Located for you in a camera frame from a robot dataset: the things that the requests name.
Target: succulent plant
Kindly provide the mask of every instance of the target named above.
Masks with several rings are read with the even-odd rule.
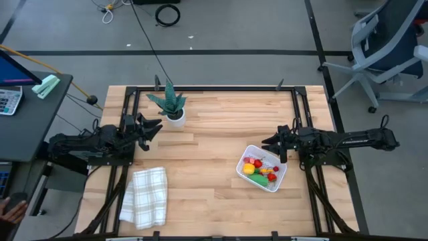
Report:
[[[183,97],[183,93],[175,96],[173,83],[168,80],[167,85],[165,86],[165,99],[154,96],[153,94],[147,94],[147,97],[163,110],[159,112],[159,114],[168,115],[173,119],[179,118],[178,115],[180,110],[184,107],[187,98]]]

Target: white basket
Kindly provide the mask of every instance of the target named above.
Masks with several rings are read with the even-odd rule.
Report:
[[[253,157],[255,159],[263,159],[263,160],[261,160],[263,165],[260,167],[260,169],[262,169],[262,168],[272,169],[275,166],[279,167],[280,170],[276,171],[274,173],[276,175],[276,181],[269,182],[269,184],[266,187],[264,187],[264,186],[262,186],[256,182],[254,182],[250,178],[248,178],[247,175],[244,174],[243,170],[242,170],[243,165],[245,164],[243,162],[244,157]],[[268,153],[267,151],[264,151],[263,149],[260,149],[259,147],[256,147],[255,145],[249,145],[247,147],[247,149],[243,153],[241,159],[239,160],[238,165],[236,166],[236,172],[238,173],[238,175],[240,177],[244,178],[244,180],[247,180],[250,183],[252,183],[252,184],[262,188],[263,190],[268,191],[268,192],[276,192],[278,190],[278,188],[280,188],[282,179],[286,175],[286,171],[287,171],[287,164],[282,164],[280,159],[278,159],[276,156],[272,155],[271,153]]]

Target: red tomato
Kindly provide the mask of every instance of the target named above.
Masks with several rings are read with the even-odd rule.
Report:
[[[276,181],[276,175],[275,175],[275,174],[273,174],[273,173],[269,173],[269,174],[267,175],[267,179],[268,179],[269,181]]]
[[[263,163],[259,159],[254,160],[254,167],[255,168],[259,168],[262,165],[263,165]]]

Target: white pot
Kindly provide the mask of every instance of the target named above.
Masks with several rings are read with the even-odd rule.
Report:
[[[169,122],[169,124],[173,127],[182,127],[183,125],[185,125],[186,123],[186,112],[185,109],[182,108],[183,110],[183,115],[181,116],[180,119],[178,120],[171,120],[168,116],[167,116],[167,120]]]

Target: keyboard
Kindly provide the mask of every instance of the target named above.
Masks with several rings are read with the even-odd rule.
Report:
[[[0,89],[0,114],[13,115],[22,97],[21,91]]]
[[[11,178],[15,170],[12,162],[0,162],[0,198],[4,199],[9,194],[9,186],[11,185]]]

